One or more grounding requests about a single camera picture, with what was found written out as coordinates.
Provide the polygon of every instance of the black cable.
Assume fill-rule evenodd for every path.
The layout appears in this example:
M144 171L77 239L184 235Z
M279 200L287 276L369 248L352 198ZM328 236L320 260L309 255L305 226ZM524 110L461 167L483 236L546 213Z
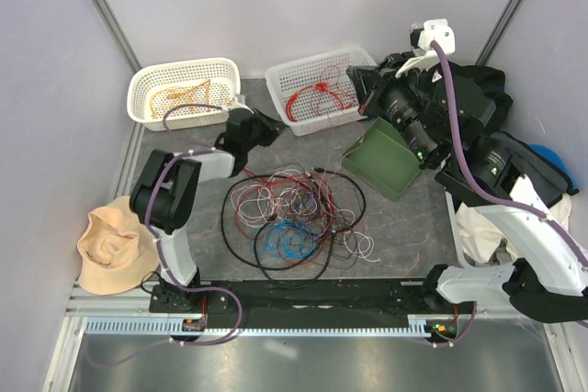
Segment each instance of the black cable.
M361 189L361 187L357 184L356 181L354 181L352 178L350 178L349 176L347 176L346 174L340 174L339 172L332 172L330 170L325 170L323 168L314 168L314 171L319 173L319 174L332 174L335 176L339 176L341 178L346 179L349 183L351 183L356 189L357 191L359 191L359 194L361 195L361 199L362 199L362 207L360 209L360 213L359 216L356 218L356 220L354 222L351 223L351 225L344 227L342 229L339 230L335 230L332 231L331 233L333 234L338 234L338 233L342 233L348 230L351 230L355 225L357 225L361 219L364 217L364 215L366 214L366 195L364 194L363 190ZM314 254L319 251L319 248L321 247L321 241L317 241L316 246L307 254L305 255L302 259L300 259L299 261L296 261L295 263L288 265L288 266L280 266L280 267L271 267L271 266L263 266L260 263L253 263L250 261L247 261L246 259L244 259L241 255L239 255L233 248L232 246L229 244L229 240L227 238L227 233L224 227L224 213L225 213L225 209L227 207L227 201L229 200L229 197L231 196L231 192L232 190L239 184L245 183L247 181L252 181L254 179L263 179L263 178L269 178L269 177L277 177L277 178L284 178L284 179L288 179L288 176L283 176L283 175L274 175L274 174L257 174L254 176L248 176L240 181L237 181L235 184L231 185L231 187L229 187L229 190L227 191L227 194L224 196L224 199L222 200L222 206L220 208L220 235L222 236L222 240L224 241L225 246L227 247L227 250L229 250L229 252L235 257L237 258L239 261L241 261L242 263L245 263L246 265L249 265L253 268L258 268L260 270L265 270L265 271L287 271L287 270L291 270L292 268L295 268L297 266L299 266L300 264L308 261L312 256L314 256ZM265 224L264 227L262 227L257 234L255 235L255 240L254 240L254 249L256 246L256 242L257 239L259 239L259 233L260 231L262 231L268 224Z
M324 272L327 271L327 268L329 267L329 262L331 261L331 255L333 254L334 234L330 235L329 251L327 253L327 260L324 262L324 265L322 266L322 270L317 275L315 275L311 280L308 280L300 285L291 286L291 285L287 285L283 282L278 282L278 280L272 278L272 276L267 273L265 267L261 264L261 261L259 260L259 254L257 253L257 242L259 239L259 235L261 234L261 232L263 230L266 229L266 227L268 225L271 225L271 222L267 222L261 229L259 229L259 231L255 234L255 237L254 237L255 261L257 262L257 267L261 270L261 273L266 277L266 279L269 280L275 286L278 286L278 287L284 288L284 289L301 289L301 288L309 286L309 285L313 284L314 282L316 282L317 280L319 280L319 278L324 274Z
M346 266L346 267L331 266L331 268L336 269L336 270L348 270L350 268L353 268L356 265L357 261L359 260L359 253L356 252L357 251L357 247L358 247L357 236L355 234L352 234L351 236L353 236L354 241L356 243L354 245L353 249L351 250L351 252L349 250L345 249L345 251L348 252L348 255L347 256L341 256L341 255L338 255L338 254L333 253L333 259L336 259L337 261L340 261L340 262L346 262L349 259L354 258L353 262L351 262L351 264L348 265L348 266Z
M325 170L322 167L314 167L314 171L317 174L332 174L334 176L339 176L340 178L344 178L347 181L349 181L353 185L353 187L355 187L359 191L359 194L361 195L361 202L362 202L362 204L361 204L361 210L359 212L359 216L357 217L357 219L355 221L353 221L351 223L351 225L349 225L347 227L344 227L342 229L336 230L336 231L334 231L334 233L335 234L338 234L338 233L343 233L344 231L352 230L355 225L357 225L359 222L361 222L361 219L366 214L367 205L366 205L366 195L364 194L364 191L361 189L361 187L353 179L351 179L346 174L340 174L339 172L332 172L330 170Z
M150 271L149 273L147 273L147 274L146 274L146 275L143 277L143 279L141 279L141 283L139 284L139 288L140 288L141 290L143 290L144 292L146 292L147 294L149 294L149 295L152 295L152 294L153 294L153 291L149 291L149 290L148 290L148 289L145 287L144 283L146 282L146 279L147 279L148 277L151 277L151 276L152 276L152 275L154 275L154 274L157 274L157 278L158 278L158 279L161 279L161 278L162 278L162 275L161 275L161 274L159 274L159 273L157 273L156 271Z
M300 259L299 261L296 261L295 263L293 263L291 265L279 266L279 267L263 266L258 263L253 263L253 262L247 261L246 259L241 257L229 244L229 240L227 239L227 234L224 229L224 211L225 211L225 208L227 207L227 201L229 200L229 196L231 195L233 188L235 188L237 185L244 183L244 182L247 182L247 181L251 181L251 180L259 179L259 178L269 178L271 176L274 176L274 175L272 175L272 174L257 174L255 176L250 176L250 177L244 178L241 181L238 181L235 184L231 185L231 187L229 187L229 191L225 195L224 200L222 201L222 207L220 208L220 212L221 212L220 213L220 235L222 236L222 240L224 241L224 244L226 245L229 252L231 252L231 254L233 256L235 256L238 260L245 263L246 265L252 266L253 268L258 268L260 270L263 268L264 270L267 270L267 271L287 271L287 270L291 270L292 268L295 268L298 265L308 261L317 251L319 251L319 248L321 247L321 242L317 241L317 244L306 256L304 256L302 259ZM287 176L281 176L281 175L276 175L276 177L288 178ZM259 237L259 231L255 235L255 237L256 238Z

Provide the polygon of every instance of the gray floor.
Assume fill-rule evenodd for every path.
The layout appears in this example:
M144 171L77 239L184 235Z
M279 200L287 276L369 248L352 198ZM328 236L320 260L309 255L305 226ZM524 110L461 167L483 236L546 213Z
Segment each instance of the gray floor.
M86 336L112 363L164 337ZM112 369L86 360L84 392L459 391L556 392L561 386L542 328L478 321L454 348L387 338L243 337L221 346L155 348Z
M265 80L243 80L242 92L249 106L278 118ZM258 174L273 173L281 166L293 163L307 169L312 166L337 169L341 154L369 124L349 123L305 137L295 137L287 129L272 146L254 149L247 167ZM215 125L182 130L182 135L212 144L222 130L223 125ZM165 132L145 130L135 179L152 149L185 151L193 147ZM234 259L222 242L219 226L221 202L235 180L217 180L199 187L192 217L187 224L192 253L206 279L263 278L255 268ZM436 263L457 262L443 189L435 182L433 172L422 172L402 199L395 203L380 196L369 185L363 182L360 185L367 197L364 226L376 243L370 259L380 259L380 262L360 260L350 269L330 268L324 277L425 276ZM244 257L253 259L251 243L239 235L231 222L228 226L228 237L235 249ZM280 277L306 278L316 274L317 270L318 267L311 264L282 272Z

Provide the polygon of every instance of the blue object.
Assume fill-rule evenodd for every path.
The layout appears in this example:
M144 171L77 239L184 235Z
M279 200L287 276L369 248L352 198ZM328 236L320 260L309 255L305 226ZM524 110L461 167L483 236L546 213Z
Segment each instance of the blue object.
M313 252L319 237L305 222L283 220L270 227L264 237L264 249L272 257L301 259Z
M573 176L571 176L568 168L566 167L566 164L563 163L563 160L556 152L554 152L549 147L542 146L541 144L528 144L528 146L533 149L537 155L542 156L552 164L557 165L566 175L570 177L571 186L573 189L578 190L578 186L576 185Z

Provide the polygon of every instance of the gray mat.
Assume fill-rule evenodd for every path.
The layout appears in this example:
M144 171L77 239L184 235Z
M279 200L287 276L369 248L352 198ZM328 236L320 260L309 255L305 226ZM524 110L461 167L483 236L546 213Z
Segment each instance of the gray mat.
M242 93L249 106L257 107L273 118L278 118L265 80L243 80ZM337 128L295 137L287 129L268 148L258 147L250 153L247 167L257 174L273 173L280 166L297 163L310 169L319 166L336 169L341 154L364 130L369 122L353 122ZM223 131L223 125L185 129L184 136L212 144ZM172 138L165 132L145 130L134 180L139 177L149 154L155 148L166 151L185 151L194 146ZM375 240L370 259L377 263L358 260L350 269L330 268L324 277L403 277L425 276L436 263L455 264L455 246L451 234L447 205L442 187L434 180L435 173L423 171L402 199L392 203L364 182L358 181L367 198L367 212L363 222L367 234ZM260 279L255 269L240 263L226 250L220 230L221 203L230 180L206 182L198 188L192 217L187 224L193 256L205 279ZM229 239L234 248L253 260L252 246L239 236L231 222L227 222ZM340 267L344 264L334 263ZM316 264L308 264L292 271L281 272L280 278L308 278L319 271Z

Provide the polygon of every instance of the tangled wire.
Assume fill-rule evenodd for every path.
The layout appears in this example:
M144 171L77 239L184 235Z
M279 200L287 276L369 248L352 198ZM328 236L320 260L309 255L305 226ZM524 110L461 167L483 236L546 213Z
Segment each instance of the tangled wire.
M301 288L317 280L332 260L350 261L347 268L357 259L376 262L369 259L374 241L360 229L366 198L352 178L318 168L311 172L285 169L275 174L247 173L248 177L229 189L220 213L224 242L242 263L258 268L278 286ZM351 185L353 195L334 188L336 182ZM232 208L237 230L252 244L253 261L245 259L229 243L228 207ZM317 263L322 269L304 284L283 284L268 274L308 263Z

